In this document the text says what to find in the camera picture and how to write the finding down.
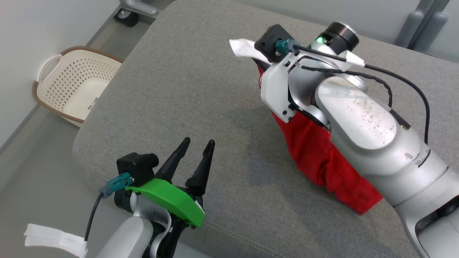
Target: gray cushion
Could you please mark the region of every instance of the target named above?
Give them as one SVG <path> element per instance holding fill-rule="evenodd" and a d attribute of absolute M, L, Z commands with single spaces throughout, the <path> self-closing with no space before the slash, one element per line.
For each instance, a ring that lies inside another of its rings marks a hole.
<path fill-rule="evenodd" d="M 303 44 L 324 30 L 234 3 L 171 4 L 78 133 L 74 154 L 87 185 L 95 190 L 116 176 L 116 159 L 132 151 L 154 152 L 163 162 L 189 136 L 191 145 L 173 179 L 182 185 L 214 139 L 205 224 L 185 230 L 184 242 L 218 258 L 416 257 L 385 201 L 359 216 L 309 182 L 289 156 L 281 130 L 260 100 L 255 64 L 234 57 L 228 43 L 256 40 L 276 23 Z M 364 37 L 355 52 L 421 87 L 431 103 L 431 147 L 457 170 L 458 66 Z M 403 83 L 381 77 L 392 85 L 394 109 L 422 134 L 420 98 Z M 368 84 L 374 96 L 386 100 L 380 84 Z"/>

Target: laundry basket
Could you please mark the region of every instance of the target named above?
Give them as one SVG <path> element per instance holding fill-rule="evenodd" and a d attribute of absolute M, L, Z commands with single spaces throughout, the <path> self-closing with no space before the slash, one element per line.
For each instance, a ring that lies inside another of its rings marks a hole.
<path fill-rule="evenodd" d="M 45 75 L 56 62 L 58 64 Z M 45 108 L 81 127 L 122 62 L 120 58 L 88 47 L 69 48 L 44 63 L 32 95 Z"/>

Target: white tape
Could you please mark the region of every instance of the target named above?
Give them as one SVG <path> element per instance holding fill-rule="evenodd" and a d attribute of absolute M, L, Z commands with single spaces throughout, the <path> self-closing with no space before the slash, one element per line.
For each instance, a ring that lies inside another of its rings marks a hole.
<path fill-rule="evenodd" d="M 29 224 L 24 236 L 27 247 L 56 247 L 80 258 L 84 258 L 88 252 L 84 238 L 50 227 Z"/>
<path fill-rule="evenodd" d="M 195 201 L 196 205 L 202 210 L 202 213 L 206 214 L 202 206 L 198 203 L 198 201 Z"/>
<path fill-rule="evenodd" d="M 349 50 L 343 51 L 341 54 L 339 54 L 339 57 L 345 58 L 346 63 L 365 67 L 365 61 Z"/>

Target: red shirt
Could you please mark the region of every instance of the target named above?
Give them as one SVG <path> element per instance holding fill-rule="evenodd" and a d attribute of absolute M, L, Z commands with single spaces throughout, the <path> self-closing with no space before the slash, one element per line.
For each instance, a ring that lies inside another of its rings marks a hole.
<path fill-rule="evenodd" d="M 261 78 L 263 70 L 258 69 Z M 288 123 L 274 113 L 273 117 L 284 133 L 290 155 L 311 181 L 325 186 L 359 214 L 364 214 L 382 199 L 333 146 L 328 131 L 300 113 Z"/>

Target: caster wheel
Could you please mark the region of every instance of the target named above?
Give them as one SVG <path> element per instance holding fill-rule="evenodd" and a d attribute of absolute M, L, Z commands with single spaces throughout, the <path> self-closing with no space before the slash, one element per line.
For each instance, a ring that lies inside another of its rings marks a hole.
<path fill-rule="evenodd" d="M 134 25 L 137 24 L 139 21 L 139 15 L 135 12 L 131 12 L 129 15 L 127 15 L 125 18 L 120 18 L 121 15 L 115 15 L 115 20 L 121 22 L 122 24 L 128 26 L 128 27 L 133 27 Z"/>

